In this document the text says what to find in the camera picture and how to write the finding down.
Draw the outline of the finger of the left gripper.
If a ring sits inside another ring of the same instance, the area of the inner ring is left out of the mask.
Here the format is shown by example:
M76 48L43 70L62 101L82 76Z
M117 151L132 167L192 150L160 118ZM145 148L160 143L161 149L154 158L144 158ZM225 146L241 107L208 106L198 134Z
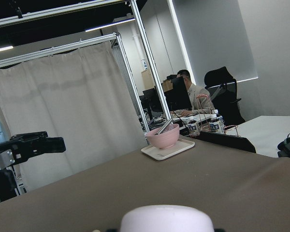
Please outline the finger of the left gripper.
M21 164L45 153L66 151L62 137L49 137L46 131L17 134L0 143L0 169Z

